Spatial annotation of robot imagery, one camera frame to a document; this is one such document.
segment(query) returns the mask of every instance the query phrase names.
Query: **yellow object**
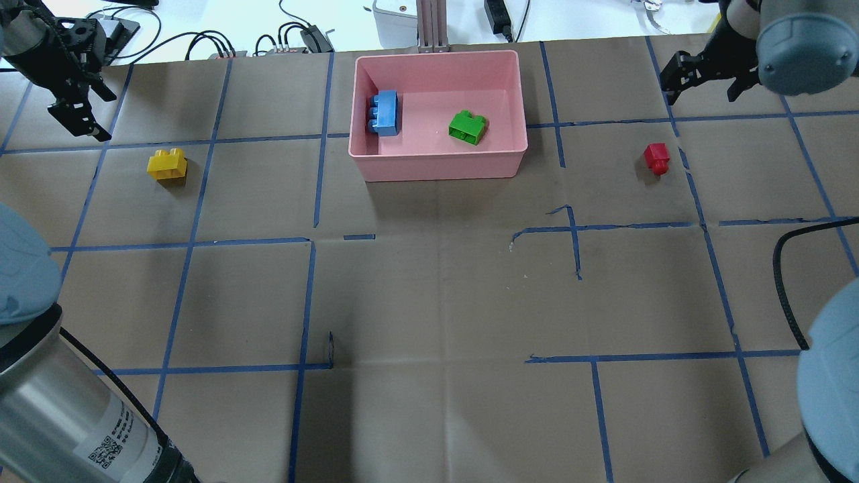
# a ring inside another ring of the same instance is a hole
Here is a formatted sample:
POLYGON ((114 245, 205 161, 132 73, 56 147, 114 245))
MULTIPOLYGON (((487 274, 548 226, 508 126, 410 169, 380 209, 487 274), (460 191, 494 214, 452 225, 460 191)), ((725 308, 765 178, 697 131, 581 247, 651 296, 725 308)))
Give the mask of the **yellow object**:
POLYGON ((722 12, 716 14, 716 19, 713 21, 713 25, 710 25, 710 30, 707 33, 712 34, 714 30, 716 30, 716 25, 719 25, 719 22, 722 21, 722 12))
POLYGON ((185 159, 185 152, 179 148, 173 148, 169 153, 165 150, 156 151, 155 156, 149 159, 146 172, 156 180, 184 178, 188 172, 188 160, 185 159))

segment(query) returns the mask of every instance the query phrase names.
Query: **green building block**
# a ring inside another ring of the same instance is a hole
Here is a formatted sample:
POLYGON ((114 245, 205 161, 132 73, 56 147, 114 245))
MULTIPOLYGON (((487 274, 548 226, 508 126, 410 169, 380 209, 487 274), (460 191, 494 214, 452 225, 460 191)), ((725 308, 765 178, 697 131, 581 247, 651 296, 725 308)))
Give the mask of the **green building block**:
POLYGON ((485 132, 486 118, 483 116, 472 116, 472 113, 467 110, 457 113, 454 116, 454 120, 450 121, 450 127, 448 128, 448 134, 475 146, 480 142, 485 132))

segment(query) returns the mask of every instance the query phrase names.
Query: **light blue joint cap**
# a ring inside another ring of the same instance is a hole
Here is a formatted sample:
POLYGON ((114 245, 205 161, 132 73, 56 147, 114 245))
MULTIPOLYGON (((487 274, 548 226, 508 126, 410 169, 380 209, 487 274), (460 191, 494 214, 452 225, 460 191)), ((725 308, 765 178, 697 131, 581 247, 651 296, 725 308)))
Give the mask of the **light blue joint cap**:
POLYGON ((23 218, 0 204, 0 326, 31 321, 59 297, 51 249, 23 218))
POLYGON ((859 61, 859 35, 820 13, 787 15, 758 37, 758 76, 782 95, 817 94, 847 80, 859 61))
POLYGON ((826 460, 859 481, 859 278, 820 311, 800 354, 802 422, 826 460))

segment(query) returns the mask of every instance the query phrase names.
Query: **yellow building block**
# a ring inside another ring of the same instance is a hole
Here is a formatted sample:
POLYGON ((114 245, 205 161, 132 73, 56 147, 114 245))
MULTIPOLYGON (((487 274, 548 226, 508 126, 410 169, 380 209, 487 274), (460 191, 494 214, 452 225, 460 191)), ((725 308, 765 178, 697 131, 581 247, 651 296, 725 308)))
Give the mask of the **yellow building block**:
POLYGON ((156 151, 155 156, 149 159, 146 172, 156 180, 184 178, 188 172, 188 160, 185 159, 185 152, 179 148, 173 148, 169 153, 165 150, 156 151))

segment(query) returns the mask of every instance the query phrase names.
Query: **power adapter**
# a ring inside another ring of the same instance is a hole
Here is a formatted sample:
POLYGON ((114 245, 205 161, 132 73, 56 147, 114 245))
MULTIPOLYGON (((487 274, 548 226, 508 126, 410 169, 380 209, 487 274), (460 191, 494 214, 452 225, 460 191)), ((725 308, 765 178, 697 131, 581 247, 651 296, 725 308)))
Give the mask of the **power adapter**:
POLYGON ((311 25, 307 30, 302 29, 302 40, 311 53, 334 52, 334 47, 315 25, 311 25))
POLYGON ((507 42, 513 41, 513 27, 510 23, 510 14, 507 12, 507 5, 504 0, 485 0, 484 9, 486 17, 489 19, 492 33, 495 35, 503 34, 507 42))

